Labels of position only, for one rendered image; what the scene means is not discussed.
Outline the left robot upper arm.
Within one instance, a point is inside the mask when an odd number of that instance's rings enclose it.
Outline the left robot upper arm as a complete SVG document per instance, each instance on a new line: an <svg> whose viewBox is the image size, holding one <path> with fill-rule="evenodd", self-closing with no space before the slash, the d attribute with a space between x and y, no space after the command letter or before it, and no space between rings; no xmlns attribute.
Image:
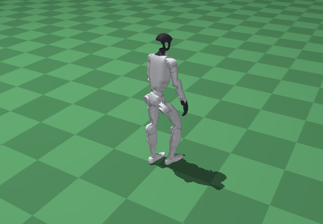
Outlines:
<svg viewBox="0 0 323 224"><path fill-rule="evenodd" d="M150 78L150 59L151 59L152 54L148 55L148 66L147 66L147 76Z"/></svg>

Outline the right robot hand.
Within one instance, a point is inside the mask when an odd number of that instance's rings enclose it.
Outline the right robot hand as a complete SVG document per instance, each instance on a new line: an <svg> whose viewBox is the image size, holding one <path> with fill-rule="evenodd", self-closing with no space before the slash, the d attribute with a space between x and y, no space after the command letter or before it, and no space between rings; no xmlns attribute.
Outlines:
<svg viewBox="0 0 323 224"><path fill-rule="evenodd" d="M184 116L184 115L186 115L186 113L187 113L187 111L188 111L188 104L187 104L187 101L186 101L186 103L185 103L183 100L181 100L181 105L183 105L184 114L183 114L182 116Z"/></svg>

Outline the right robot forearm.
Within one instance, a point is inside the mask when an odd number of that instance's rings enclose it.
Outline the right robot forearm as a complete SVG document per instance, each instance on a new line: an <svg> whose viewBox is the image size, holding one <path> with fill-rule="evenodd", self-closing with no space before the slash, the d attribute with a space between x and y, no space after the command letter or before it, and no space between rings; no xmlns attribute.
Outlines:
<svg viewBox="0 0 323 224"><path fill-rule="evenodd" d="M175 91L177 92L180 102L181 102L181 100L183 100L186 103L187 98L185 97L185 94L183 92L181 80L178 80L178 87L175 88Z"/></svg>

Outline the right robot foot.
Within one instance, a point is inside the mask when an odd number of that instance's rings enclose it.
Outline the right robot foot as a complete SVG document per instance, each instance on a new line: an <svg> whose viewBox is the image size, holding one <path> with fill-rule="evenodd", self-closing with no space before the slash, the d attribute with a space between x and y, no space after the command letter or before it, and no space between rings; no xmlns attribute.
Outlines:
<svg viewBox="0 0 323 224"><path fill-rule="evenodd" d="M166 165L169 165L169 164L171 164L173 162L176 162L176 161L181 160L182 158L183 158L183 154L181 154L181 153L174 155L174 158L173 159L170 159L170 157L167 157L165 159L165 164Z"/></svg>

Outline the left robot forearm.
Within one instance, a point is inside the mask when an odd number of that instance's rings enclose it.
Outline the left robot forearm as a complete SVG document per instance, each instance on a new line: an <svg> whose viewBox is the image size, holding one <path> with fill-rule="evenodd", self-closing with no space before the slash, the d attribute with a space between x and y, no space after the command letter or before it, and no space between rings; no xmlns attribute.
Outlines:
<svg viewBox="0 0 323 224"><path fill-rule="evenodd" d="M154 89L155 89L156 87L155 87L155 86L153 86L153 85L151 85L150 78L148 78L148 82L149 82L149 84L150 84L150 87L151 87L152 91L154 91Z"/></svg>

